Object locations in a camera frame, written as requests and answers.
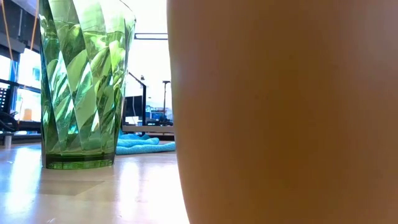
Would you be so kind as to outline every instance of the green glass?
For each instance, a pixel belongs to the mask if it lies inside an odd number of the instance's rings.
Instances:
[[[42,159],[114,162],[135,17],[121,0],[40,0]]]

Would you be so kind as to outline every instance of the blue towel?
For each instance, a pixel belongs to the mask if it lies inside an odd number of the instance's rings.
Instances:
[[[140,137],[136,134],[123,134],[123,132],[119,132],[116,155],[168,151],[175,151],[175,142],[159,145],[158,138],[151,138],[146,134]]]

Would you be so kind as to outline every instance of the glass base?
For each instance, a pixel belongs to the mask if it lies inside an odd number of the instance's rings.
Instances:
[[[111,166],[114,153],[100,154],[97,156],[61,156],[59,154],[45,155],[45,167],[48,169],[92,169]]]

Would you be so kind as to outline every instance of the wooden floor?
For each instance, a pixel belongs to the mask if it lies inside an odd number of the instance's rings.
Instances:
[[[41,168],[40,145],[0,149],[0,223],[188,223],[175,153],[91,170]]]

